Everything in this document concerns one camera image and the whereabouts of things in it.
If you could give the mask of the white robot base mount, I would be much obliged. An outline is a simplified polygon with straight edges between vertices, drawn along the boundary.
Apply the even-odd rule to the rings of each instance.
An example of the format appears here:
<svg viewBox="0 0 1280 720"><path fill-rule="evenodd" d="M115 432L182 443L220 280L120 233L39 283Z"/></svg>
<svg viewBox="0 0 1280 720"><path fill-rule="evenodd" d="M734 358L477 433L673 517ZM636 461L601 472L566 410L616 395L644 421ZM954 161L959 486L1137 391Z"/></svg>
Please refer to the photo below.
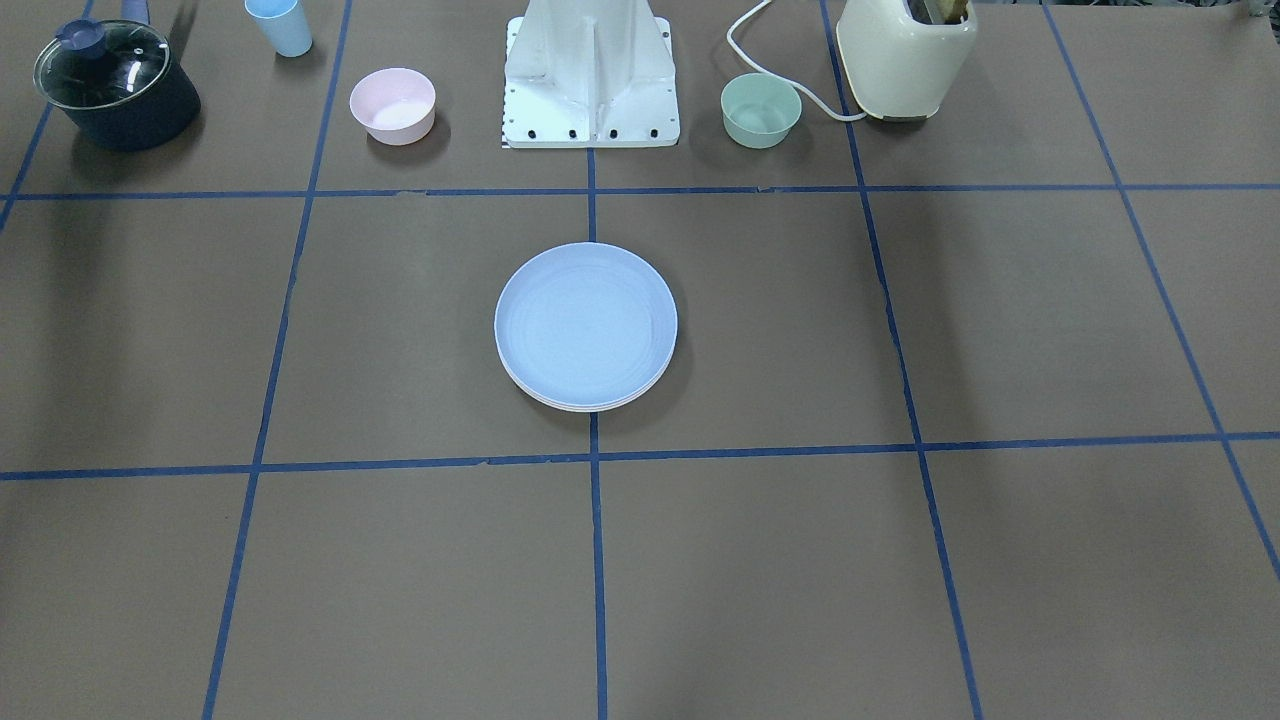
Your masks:
<svg viewBox="0 0 1280 720"><path fill-rule="evenodd" d="M648 1L530 1L506 24L508 149L662 149L681 136L671 23Z"/></svg>

